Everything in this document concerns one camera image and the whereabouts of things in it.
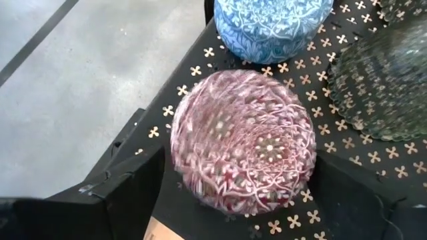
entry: cross-shaped cutout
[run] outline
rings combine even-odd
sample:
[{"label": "cross-shaped cutout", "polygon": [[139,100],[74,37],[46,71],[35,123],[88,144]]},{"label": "cross-shaped cutout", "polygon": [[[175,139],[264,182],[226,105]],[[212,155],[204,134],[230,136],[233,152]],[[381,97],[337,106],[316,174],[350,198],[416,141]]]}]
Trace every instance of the cross-shaped cutout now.
[{"label": "cross-shaped cutout", "polygon": [[321,73],[316,73],[316,75],[319,77],[319,81],[327,80],[328,77],[326,76],[326,72],[322,71]]},{"label": "cross-shaped cutout", "polygon": [[331,94],[331,91],[325,87],[322,88],[322,91],[324,92],[325,97],[329,97]]},{"label": "cross-shaped cutout", "polygon": [[319,128],[319,130],[320,130],[320,135],[325,135],[325,134],[330,134],[331,133],[331,131],[329,131],[329,129],[328,129],[328,124],[323,124],[323,126],[322,125],[318,125],[318,128]]},{"label": "cross-shaped cutout", "polygon": [[288,200],[285,204],[284,204],[284,207],[289,207],[289,206],[294,206],[295,205],[295,202],[294,201],[292,201],[292,200]]},{"label": "cross-shaped cutout", "polygon": [[144,152],[144,150],[143,150],[143,149],[138,149],[138,150],[135,152],[135,155],[141,154],[142,152]]},{"label": "cross-shaped cutout", "polygon": [[369,14],[362,15],[362,18],[363,18],[363,22],[364,22],[364,23],[367,23],[367,22],[369,22],[369,21],[372,21],[371,15],[369,15]]},{"label": "cross-shaped cutout", "polygon": [[287,63],[283,63],[283,64],[278,64],[279,67],[279,72],[280,73],[284,73],[284,72],[288,72],[288,64]]},{"label": "cross-shaped cutout", "polygon": [[400,168],[395,167],[394,170],[398,172],[398,178],[407,177],[408,173],[405,171],[405,166],[401,166]]},{"label": "cross-shaped cutout", "polygon": [[324,231],[322,231],[320,234],[317,234],[317,233],[314,233],[314,237],[317,239],[317,240],[326,240],[326,238],[325,238],[325,232]]},{"label": "cross-shaped cutout", "polygon": [[256,216],[256,214],[255,214],[255,213],[252,213],[252,214],[248,214],[248,213],[246,213],[246,214],[245,214],[245,218],[248,218],[248,217],[250,217],[250,216],[252,216],[252,217],[253,217],[253,216]]},{"label": "cross-shaped cutout", "polygon": [[314,210],[313,213],[310,211],[307,212],[308,217],[310,217],[309,222],[311,224],[313,224],[314,221],[320,222],[320,217],[318,217],[318,214],[319,214],[318,210]]},{"label": "cross-shaped cutout", "polygon": [[319,56],[316,56],[316,57],[310,57],[310,60],[312,60],[313,65],[322,64],[322,62],[320,61]]},{"label": "cross-shaped cutout", "polygon": [[182,87],[177,87],[176,89],[178,90],[178,96],[187,95],[188,93],[186,85],[182,85]]},{"label": "cross-shaped cutout", "polygon": [[304,60],[299,60],[299,61],[295,61],[296,64],[296,69],[300,69],[300,68],[306,68],[306,65],[304,64]]},{"label": "cross-shaped cutout", "polygon": [[351,17],[351,18],[347,19],[347,21],[349,21],[349,22],[351,22],[351,23],[353,23],[353,24],[358,24],[358,23],[356,22],[356,19],[355,19],[354,17]]},{"label": "cross-shaped cutout", "polygon": [[201,75],[200,66],[190,67],[189,69],[191,70],[191,75]]},{"label": "cross-shaped cutout", "polygon": [[335,107],[335,105],[334,105],[334,104],[329,104],[329,108],[331,109],[331,113],[332,113],[332,114],[335,114],[335,113],[337,113],[337,112],[338,112],[338,108],[337,108],[337,107]]},{"label": "cross-shaped cutout", "polygon": [[393,159],[393,157],[399,157],[399,153],[397,153],[396,151],[397,149],[395,146],[393,146],[391,149],[387,147],[386,152],[388,153],[388,158]]},{"label": "cross-shaped cutout", "polygon": [[158,127],[153,127],[153,129],[151,129],[148,133],[148,137],[149,138],[153,138],[153,137],[159,137],[159,133],[157,132],[159,131]]},{"label": "cross-shaped cutout", "polygon": [[355,119],[354,123],[353,123],[353,126],[354,126],[354,129],[356,129],[356,130],[362,130],[363,129],[363,120],[361,120],[361,119]]},{"label": "cross-shaped cutout", "polygon": [[316,49],[316,46],[314,46],[313,41],[307,45],[307,51],[311,51],[311,50],[315,50],[315,49]]},{"label": "cross-shaped cutout", "polygon": [[348,128],[346,122],[343,119],[341,119],[341,121],[335,121],[335,124],[338,126],[339,131],[342,131],[343,129],[347,130]]},{"label": "cross-shaped cutout", "polygon": [[286,87],[295,87],[295,84],[294,84],[294,80],[293,79],[289,79],[289,80],[286,80],[286,79],[284,79],[283,80],[283,83],[285,83],[286,84]]},{"label": "cross-shaped cutout", "polygon": [[227,223],[232,222],[232,221],[235,221],[235,220],[236,220],[236,216],[235,216],[235,215],[232,215],[232,214],[226,214],[226,222],[227,222]]},{"label": "cross-shaped cutout", "polygon": [[343,5],[340,5],[340,9],[341,9],[341,11],[342,11],[343,13],[351,11],[351,10],[348,8],[348,5],[347,5],[347,4],[345,4],[344,6],[343,6]]},{"label": "cross-shaped cutout", "polygon": [[209,57],[209,56],[215,56],[215,53],[213,52],[213,48],[209,48],[209,49],[203,49],[203,51],[205,52],[205,57]]},{"label": "cross-shaped cutout", "polygon": [[326,47],[326,46],[332,46],[332,44],[330,43],[330,40],[327,39],[320,39],[320,41],[322,42],[322,47]]},{"label": "cross-shaped cutout", "polygon": [[167,107],[163,107],[163,116],[167,117],[168,115],[173,115],[173,107],[171,105],[167,106]]},{"label": "cross-shaped cutout", "polygon": [[416,167],[416,172],[421,174],[421,172],[427,173],[427,168],[424,166],[424,162],[414,163],[414,167]]},{"label": "cross-shaped cutout", "polygon": [[383,19],[384,18],[384,14],[381,11],[377,11],[376,14],[378,14],[378,18],[379,19]]},{"label": "cross-shaped cutout", "polygon": [[289,216],[288,221],[290,222],[289,228],[294,229],[296,227],[301,227],[301,223],[298,221],[298,215],[294,215],[294,217]]},{"label": "cross-shaped cutout", "polygon": [[261,68],[261,71],[264,73],[264,76],[272,76],[272,68],[268,66],[267,68]]},{"label": "cross-shaped cutout", "polygon": [[261,238],[262,237],[259,225],[255,225],[253,227],[249,227],[249,232],[250,232],[249,237],[251,239]]},{"label": "cross-shaped cutout", "polygon": [[326,54],[327,57],[329,57],[328,61],[332,62],[335,59],[336,54],[335,53],[328,53]]},{"label": "cross-shaped cutout", "polygon": [[272,223],[272,222],[268,222],[268,225],[271,227],[271,229],[270,229],[270,233],[273,235],[273,234],[276,234],[276,232],[278,232],[278,233],[281,233],[282,232],[282,228],[281,227],[279,227],[279,224],[280,224],[280,222],[279,222],[279,220],[275,220],[274,221],[274,223]]},{"label": "cross-shaped cutout", "polygon": [[309,75],[305,75],[305,76],[300,76],[300,79],[301,79],[301,81],[302,81],[302,85],[305,85],[305,84],[310,84],[310,83],[312,83],[311,81],[310,81],[310,79],[308,78],[309,77]]},{"label": "cross-shaped cutout", "polygon": [[339,44],[347,43],[348,42],[347,39],[346,39],[346,36],[344,34],[341,35],[341,36],[336,36],[336,38],[338,39],[338,43]]},{"label": "cross-shaped cutout", "polygon": [[344,95],[345,98],[351,98],[353,97],[353,94],[351,92],[347,92],[347,94]]},{"label": "cross-shaped cutout", "polygon": [[371,114],[375,113],[375,110],[374,110],[373,108],[368,108],[368,109],[366,110],[366,113],[367,113],[368,115],[371,115]]},{"label": "cross-shaped cutout", "polygon": [[307,201],[313,201],[313,197],[311,196],[311,192],[309,189],[307,191],[301,191],[301,195],[304,197],[302,201],[307,203]]},{"label": "cross-shaped cutout", "polygon": [[371,163],[381,162],[381,158],[378,156],[378,152],[368,153],[368,156],[371,158]]},{"label": "cross-shaped cutout", "polygon": [[350,158],[350,161],[352,161],[353,163],[355,163],[359,166],[362,166],[362,163],[359,160],[360,160],[359,156],[355,156],[355,157]]},{"label": "cross-shaped cutout", "polygon": [[375,107],[375,102],[374,101],[369,101],[368,103],[365,104],[365,107]]},{"label": "cross-shaped cutout", "polygon": [[323,113],[322,113],[322,108],[321,107],[312,108],[312,112],[314,113],[313,114],[314,117],[323,117]]},{"label": "cross-shaped cutout", "polygon": [[315,91],[311,91],[310,93],[309,92],[306,92],[306,95],[308,96],[308,101],[312,101],[313,99],[314,100],[317,100],[318,99],[318,97],[316,96],[316,92]]},{"label": "cross-shaped cutout", "polygon": [[182,183],[181,182],[177,182],[176,183],[176,187],[181,190],[182,189]]},{"label": "cross-shaped cutout", "polygon": [[353,143],[353,139],[351,137],[347,139],[342,139],[342,142],[345,144],[344,147],[349,149],[351,147],[355,147],[356,145]]},{"label": "cross-shaped cutout", "polygon": [[405,148],[408,149],[408,151],[407,151],[408,154],[418,152],[417,148],[415,148],[415,143],[410,143],[410,144],[405,143],[404,146],[405,146]]},{"label": "cross-shaped cutout", "polygon": [[385,170],[381,170],[381,172],[376,172],[376,174],[381,175],[381,176],[385,176],[387,174],[387,172]]},{"label": "cross-shaped cutout", "polygon": [[[420,14],[421,13],[421,9],[417,9],[417,10],[415,10],[415,12],[414,12],[414,15],[415,16],[417,16],[418,14]],[[398,18],[400,18],[401,20],[403,20],[403,16],[405,16],[405,12],[404,11],[401,11],[401,10],[398,10],[398,13],[396,14],[396,16],[398,17]]]},{"label": "cross-shaped cutout", "polygon": [[334,143],[334,142],[325,143],[326,151],[327,151],[328,153],[336,152],[336,147],[334,147],[334,145],[335,145],[335,143]]},{"label": "cross-shaped cutout", "polygon": [[362,138],[363,145],[366,145],[368,143],[372,143],[371,136],[365,135],[365,134],[361,134],[360,137]]},{"label": "cross-shaped cutout", "polygon": [[366,6],[365,6],[365,4],[364,4],[364,2],[363,2],[363,1],[356,2],[356,5],[358,6],[358,9],[359,9],[359,10],[361,10],[361,9],[365,9],[365,8],[366,8]]},{"label": "cross-shaped cutout", "polygon": [[326,32],[325,25],[321,24],[318,29],[318,33],[324,33],[324,32]]}]

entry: black perforated tray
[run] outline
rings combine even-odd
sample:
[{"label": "black perforated tray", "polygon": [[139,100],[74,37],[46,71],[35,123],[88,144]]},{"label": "black perforated tray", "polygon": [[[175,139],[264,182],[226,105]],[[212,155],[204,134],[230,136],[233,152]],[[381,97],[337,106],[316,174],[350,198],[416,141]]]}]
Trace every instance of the black perforated tray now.
[{"label": "black perforated tray", "polygon": [[[384,27],[378,1],[345,0],[319,28],[315,39],[286,63],[246,63],[227,51],[211,21],[147,109],[132,136],[117,153],[126,159],[154,144],[169,145],[169,124],[181,98],[201,79],[222,69],[255,69],[287,85],[312,116],[318,149],[399,179],[427,194],[427,140],[388,143],[361,135],[336,113],[326,87],[328,65],[347,44]],[[182,188],[170,161],[154,217],[184,239],[332,239],[310,192],[305,189],[287,209],[257,216],[225,216],[201,206]]]}]

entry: blue patterned jar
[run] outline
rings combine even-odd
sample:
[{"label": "blue patterned jar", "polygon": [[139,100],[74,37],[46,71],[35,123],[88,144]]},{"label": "blue patterned jar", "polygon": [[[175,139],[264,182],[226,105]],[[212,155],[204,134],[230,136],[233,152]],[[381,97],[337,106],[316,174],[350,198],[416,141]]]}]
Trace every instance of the blue patterned jar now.
[{"label": "blue patterned jar", "polygon": [[313,39],[333,0],[215,0],[214,19],[228,49],[252,63],[280,63]]}]

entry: black display stand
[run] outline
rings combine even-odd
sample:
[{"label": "black display stand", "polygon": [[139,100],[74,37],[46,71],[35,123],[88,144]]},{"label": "black display stand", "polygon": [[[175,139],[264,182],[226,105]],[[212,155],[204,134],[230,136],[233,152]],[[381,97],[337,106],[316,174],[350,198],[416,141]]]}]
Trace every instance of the black display stand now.
[{"label": "black display stand", "polygon": [[158,146],[47,199],[0,198],[0,239],[141,240],[164,166]]},{"label": "black display stand", "polygon": [[[168,146],[173,112],[182,97],[201,79],[218,70],[255,69],[298,94],[311,115],[319,150],[427,195],[424,157],[427,139],[398,143],[371,139],[347,125],[329,98],[326,79],[330,62],[351,42],[383,28],[385,23],[381,18],[377,0],[337,1],[314,40],[299,55],[274,65],[254,65],[235,57],[222,43],[211,20],[115,158],[126,159],[139,149],[153,145]],[[168,160],[153,216],[186,240],[334,238],[325,225],[324,213],[308,189],[301,191],[288,208],[274,213],[224,215],[200,205],[182,186],[181,177]]]}]

